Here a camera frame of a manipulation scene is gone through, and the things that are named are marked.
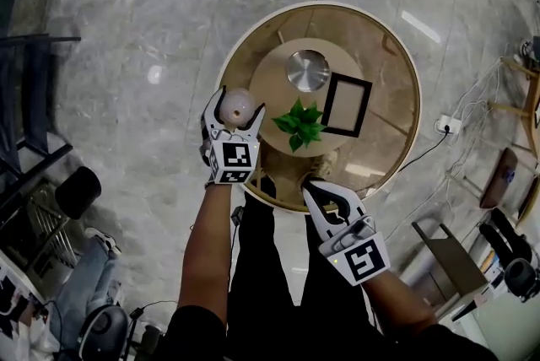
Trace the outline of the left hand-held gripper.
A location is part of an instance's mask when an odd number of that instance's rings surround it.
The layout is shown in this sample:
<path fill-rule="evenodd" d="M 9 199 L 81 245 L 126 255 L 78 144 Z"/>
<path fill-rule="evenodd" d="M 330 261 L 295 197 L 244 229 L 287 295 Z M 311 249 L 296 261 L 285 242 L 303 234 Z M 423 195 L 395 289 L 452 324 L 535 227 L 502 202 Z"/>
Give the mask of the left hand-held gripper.
<path fill-rule="evenodd" d="M 226 93 L 226 86 L 218 89 L 202 113 L 202 134 L 208 134 L 208 137 L 203 140 L 201 155 L 214 184 L 245 184 L 256 168 L 260 148 L 256 139 L 266 114 L 266 104 L 260 104 L 251 119 L 243 127 L 237 127 L 239 135 L 232 134 L 220 118 Z"/>

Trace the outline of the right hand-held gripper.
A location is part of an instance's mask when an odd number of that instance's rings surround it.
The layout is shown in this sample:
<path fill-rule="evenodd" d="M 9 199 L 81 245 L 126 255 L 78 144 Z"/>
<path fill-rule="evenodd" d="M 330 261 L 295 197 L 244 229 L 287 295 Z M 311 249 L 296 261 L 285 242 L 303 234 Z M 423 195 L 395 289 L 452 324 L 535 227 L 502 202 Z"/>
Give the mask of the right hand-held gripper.
<path fill-rule="evenodd" d="M 390 268 L 384 237 L 375 230 L 374 219 L 364 216 L 364 204 L 354 191 L 328 181 L 311 180 L 303 183 L 302 194 L 324 241 L 319 251 L 351 286 Z M 337 212 L 326 209 L 332 204 Z"/>

